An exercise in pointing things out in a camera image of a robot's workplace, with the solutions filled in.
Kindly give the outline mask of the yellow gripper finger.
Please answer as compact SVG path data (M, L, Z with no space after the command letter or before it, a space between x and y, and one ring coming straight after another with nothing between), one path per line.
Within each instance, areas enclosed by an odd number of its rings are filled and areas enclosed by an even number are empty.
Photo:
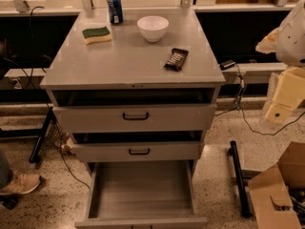
M265 114L265 119L273 124L282 124L292 114L284 105L271 104Z

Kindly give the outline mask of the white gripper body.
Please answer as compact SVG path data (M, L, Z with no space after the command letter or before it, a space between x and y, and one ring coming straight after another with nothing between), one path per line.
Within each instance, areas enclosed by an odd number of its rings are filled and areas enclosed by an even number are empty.
M305 70L292 67L280 74L273 103L294 110L305 99Z

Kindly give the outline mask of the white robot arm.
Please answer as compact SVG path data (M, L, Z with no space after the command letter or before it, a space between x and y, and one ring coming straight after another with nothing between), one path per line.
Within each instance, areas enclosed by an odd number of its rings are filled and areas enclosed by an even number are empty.
M287 68L273 73L261 123L274 128L282 125L305 100L305 0L295 7L255 47L257 52L274 52Z

